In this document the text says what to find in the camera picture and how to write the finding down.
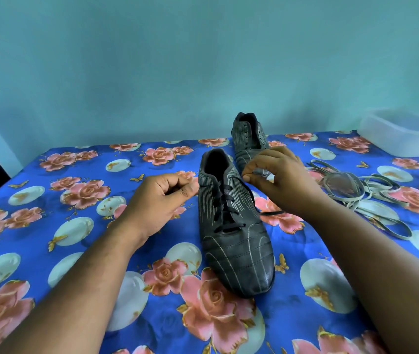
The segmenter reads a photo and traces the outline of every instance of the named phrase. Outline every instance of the white shoelace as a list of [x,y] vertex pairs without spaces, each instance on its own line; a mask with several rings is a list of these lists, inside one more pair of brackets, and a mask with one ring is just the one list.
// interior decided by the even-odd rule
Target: white shoelace
[[[400,188],[399,184],[380,174],[358,177],[350,172],[342,172],[328,163],[318,159],[311,160],[308,165],[309,167],[307,167],[306,170],[316,171],[324,175],[319,183],[326,190],[329,197],[341,202],[345,207],[351,209],[352,211],[375,221],[378,226],[391,236],[399,238],[400,240],[411,240],[413,232],[406,223],[401,220],[372,212],[363,208],[360,203],[361,200],[368,200],[373,197],[378,200],[393,202],[405,207],[408,205],[407,202],[394,199],[389,195],[390,192],[395,192]],[[395,225],[402,226],[406,230],[407,235],[400,235],[389,229],[380,221],[381,219],[388,220],[393,222]]]

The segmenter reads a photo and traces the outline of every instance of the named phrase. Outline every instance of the coiled shoelace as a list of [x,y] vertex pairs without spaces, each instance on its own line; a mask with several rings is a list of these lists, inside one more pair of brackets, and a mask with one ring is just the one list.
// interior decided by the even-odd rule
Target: coiled shoelace
[[[230,196],[227,191],[233,190],[231,185],[223,184],[221,181],[218,181],[218,187],[213,188],[213,206],[216,208],[216,213],[214,214],[214,221],[216,222],[220,217],[223,217],[223,224],[218,226],[214,232],[229,232],[232,230],[240,229],[245,227],[245,223],[243,222],[226,222],[224,223],[224,214],[234,213],[236,215],[240,215],[241,213],[232,206],[229,206],[229,202],[234,201],[234,197]],[[283,214],[285,211],[273,211],[273,212],[259,212],[261,216],[273,216],[273,215],[280,215]]]
[[[384,231],[400,240],[410,240],[413,232],[409,226],[401,220],[393,219],[374,213],[366,208],[362,208],[360,201],[368,200],[371,197],[382,201],[393,202],[400,206],[407,206],[403,202],[389,196],[389,192],[395,192],[400,188],[396,182],[380,174],[358,177],[350,172],[342,172],[322,160],[311,160],[306,170],[316,171],[324,175],[320,184],[324,187],[329,197],[341,202],[345,207],[364,215],[368,219],[374,220]],[[406,236],[400,235],[381,223],[379,219],[384,219],[395,223],[405,229]]]

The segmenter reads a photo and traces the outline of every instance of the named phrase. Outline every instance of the transparent plastic box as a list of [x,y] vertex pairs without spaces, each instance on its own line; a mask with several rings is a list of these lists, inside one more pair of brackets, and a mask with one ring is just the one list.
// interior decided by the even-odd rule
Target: transparent plastic box
[[357,132],[393,156],[419,157],[419,114],[401,109],[370,110]]

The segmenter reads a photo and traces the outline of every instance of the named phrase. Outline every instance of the bed sheet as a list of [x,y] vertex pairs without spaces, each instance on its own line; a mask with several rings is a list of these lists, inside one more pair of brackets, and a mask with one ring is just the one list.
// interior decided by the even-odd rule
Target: bed sheet
[[[268,140],[286,144],[304,162],[323,159],[341,171],[399,182],[395,196],[406,208],[377,200],[369,206],[411,227],[411,241],[390,239],[419,257],[419,158],[395,158],[355,131]],[[216,147],[234,156],[230,138],[53,148],[2,186],[0,305],[4,296],[10,300],[0,311],[0,321],[9,323],[0,326],[0,342],[121,214],[143,178],[197,177],[202,154]],[[271,206],[252,189],[259,208]],[[208,304],[212,273],[201,255],[197,198],[178,208],[132,256],[100,353],[363,353],[381,346],[313,228],[290,214],[263,219],[276,256],[273,288],[236,304],[222,293]],[[194,285],[181,286],[189,278]]]

